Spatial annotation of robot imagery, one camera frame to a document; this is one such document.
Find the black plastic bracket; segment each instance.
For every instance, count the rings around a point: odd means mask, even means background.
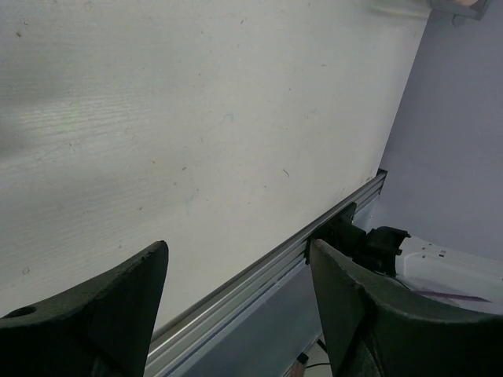
[[[334,218],[313,233],[312,239],[324,240],[353,262],[371,271],[396,276],[395,257],[402,253],[400,245],[410,237],[405,230],[387,226],[372,229],[369,233],[352,224],[356,203],[350,203]],[[310,242],[307,245],[306,263],[310,262]]]
[[[0,318],[0,375],[140,377],[168,263],[164,241]]]

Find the dark spot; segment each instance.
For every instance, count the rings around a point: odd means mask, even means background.
[[[37,308],[34,306],[25,306],[24,308],[16,309],[13,312],[7,314],[4,318],[16,318],[27,316],[28,314],[32,314],[37,311]]]

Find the white board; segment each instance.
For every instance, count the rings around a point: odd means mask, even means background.
[[[4,0],[0,316],[166,240],[159,327],[364,184],[414,3]]]

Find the white object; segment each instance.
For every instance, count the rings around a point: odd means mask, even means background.
[[[396,258],[397,278],[427,297],[503,315],[503,262],[405,239]]]
[[[163,239],[158,328],[373,177],[428,11],[372,3],[5,0],[0,316]]]

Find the gray surface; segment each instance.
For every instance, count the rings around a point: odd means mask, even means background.
[[[318,305],[306,266],[185,376],[280,376],[320,334]]]
[[[503,2],[453,27],[433,12],[391,131],[373,226],[503,259]]]

